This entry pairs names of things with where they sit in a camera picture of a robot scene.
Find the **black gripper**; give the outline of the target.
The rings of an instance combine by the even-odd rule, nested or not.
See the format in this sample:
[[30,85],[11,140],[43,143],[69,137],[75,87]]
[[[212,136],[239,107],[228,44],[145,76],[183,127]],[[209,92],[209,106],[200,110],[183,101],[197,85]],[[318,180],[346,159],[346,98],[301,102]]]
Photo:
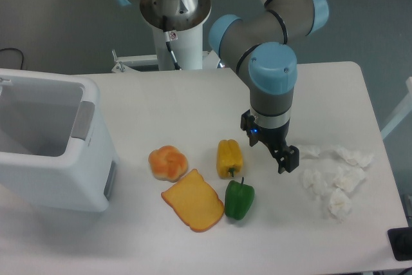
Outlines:
[[286,148],[286,136],[289,129],[289,120],[278,128],[268,129],[257,124],[250,110],[241,116],[240,128],[246,132],[249,146],[253,147],[258,142],[264,144],[278,164],[277,172],[290,173],[299,166],[299,149],[293,145]]

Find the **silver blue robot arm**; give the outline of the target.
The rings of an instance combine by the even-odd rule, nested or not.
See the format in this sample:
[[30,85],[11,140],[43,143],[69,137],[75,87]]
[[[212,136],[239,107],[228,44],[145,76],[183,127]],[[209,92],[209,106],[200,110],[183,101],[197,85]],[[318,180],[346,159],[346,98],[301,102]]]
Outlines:
[[[203,64],[203,24],[211,0],[117,0],[137,3],[153,31],[160,70],[197,70]],[[250,109],[241,128],[250,145],[262,143],[276,159],[279,172],[299,165],[299,150],[286,135],[297,58],[289,42],[322,28],[329,16],[326,0],[261,0],[264,12],[251,21],[224,15],[209,31],[209,44],[224,65],[247,85]]]

